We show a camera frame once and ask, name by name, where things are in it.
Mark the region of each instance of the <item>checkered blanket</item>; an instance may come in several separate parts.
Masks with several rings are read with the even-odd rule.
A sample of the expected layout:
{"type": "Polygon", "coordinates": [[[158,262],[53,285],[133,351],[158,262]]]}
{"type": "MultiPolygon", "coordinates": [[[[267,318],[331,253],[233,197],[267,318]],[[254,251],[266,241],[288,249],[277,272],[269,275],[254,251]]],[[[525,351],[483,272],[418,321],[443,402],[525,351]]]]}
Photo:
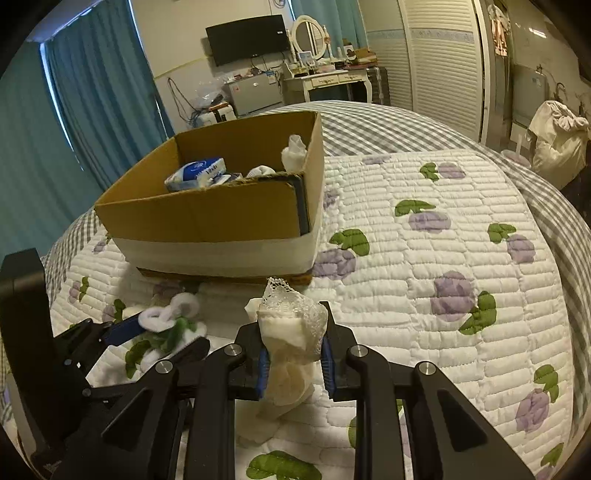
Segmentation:
{"type": "MultiPolygon", "coordinates": [[[[581,426],[586,428],[580,421],[591,401],[591,231],[560,192],[532,171],[414,112],[342,101],[291,105],[277,111],[299,110],[315,110],[322,114],[324,149],[329,156],[463,148],[485,155],[502,169],[523,195],[558,265],[573,345],[571,434],[581,426]]],[[[88,211],[72,224],[45,257],[50,301],[56,298],[66,279],[72,258],[99,225],[94,212],[88,211]]],[[[0,387],[6,370],[7,364],[3,361],[0,387]]]]}

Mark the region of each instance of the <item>cardboard box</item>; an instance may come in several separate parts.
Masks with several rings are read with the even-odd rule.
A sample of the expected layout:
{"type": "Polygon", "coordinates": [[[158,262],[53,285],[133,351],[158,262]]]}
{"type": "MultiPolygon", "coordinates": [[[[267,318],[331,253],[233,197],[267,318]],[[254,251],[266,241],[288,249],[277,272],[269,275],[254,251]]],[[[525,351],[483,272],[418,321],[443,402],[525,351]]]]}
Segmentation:
{"type": "Polygon", "coordinates": [[[323,186],[320,114],[277,113],[176,135],[104,192],[95,211],[140,269],[214,277],[301,274],[313,265],[323,186]],[[301,172],[174,193],[164,186],[182,165],[208,157],[223,157],[228,172],[243,176],[258,165],[281,172],[291,134],[308,147],[301,172]]]}

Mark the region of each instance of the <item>ceiling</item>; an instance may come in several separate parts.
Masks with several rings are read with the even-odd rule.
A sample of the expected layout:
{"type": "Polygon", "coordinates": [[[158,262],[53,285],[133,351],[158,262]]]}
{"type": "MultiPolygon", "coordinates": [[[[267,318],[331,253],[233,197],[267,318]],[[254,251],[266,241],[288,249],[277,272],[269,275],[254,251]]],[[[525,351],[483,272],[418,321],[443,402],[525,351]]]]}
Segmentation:
{"type": "Polygon", "coordinates": [[[44,42],[88,7],[100,0],[61,0],[51,12],[41,20],[27,37],[28,41],[44,42]]]}

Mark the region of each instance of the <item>white quilt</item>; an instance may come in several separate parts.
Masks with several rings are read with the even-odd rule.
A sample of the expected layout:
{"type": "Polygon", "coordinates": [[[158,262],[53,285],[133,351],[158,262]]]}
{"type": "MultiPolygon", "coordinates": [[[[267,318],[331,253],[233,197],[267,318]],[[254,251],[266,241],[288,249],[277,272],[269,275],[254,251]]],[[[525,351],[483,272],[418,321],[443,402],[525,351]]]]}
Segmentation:
{"type": "MultiPolygon", "coordinates": [[[[389,361],[437,364],[545,478],[570,434],[570,331],[558,269],[517,189],[468,150],[326,161],[323,229],[305,293],[328,300],[335,321],[389,361]]],[[[184,287],[142,277],[100,228],[53,303],[54,333],[184,287]]],[[[199,286],[213,349],[248,322],[244,305],[263,288],[199,286]]],[[[109,347],[91,383],[126,381],[129,346],[109,347]]],[[[271,440],[239,439],[237,479],[289,478],[294,468],[311,480],[353,478],[355,405],[328,399],[320,369],[316,383],[271,440]]]]}

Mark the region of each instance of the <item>white door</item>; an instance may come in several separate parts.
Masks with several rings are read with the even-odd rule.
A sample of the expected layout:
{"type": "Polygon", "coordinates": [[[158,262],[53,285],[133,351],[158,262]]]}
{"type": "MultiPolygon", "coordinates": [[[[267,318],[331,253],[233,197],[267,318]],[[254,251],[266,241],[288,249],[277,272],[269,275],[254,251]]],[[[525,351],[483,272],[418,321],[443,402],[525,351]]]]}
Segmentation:
{"type": "Polygon", "coordinates": [[[414,111],[480,141],[483,61],[472,0],[400,0],[400,10],[414,111]]]}
{"type": "Polygon", "coordinates": [[[368,47],[388,71],[392,105],[413,109],[410,62],[398,0],[359,0],[368,47]]]}

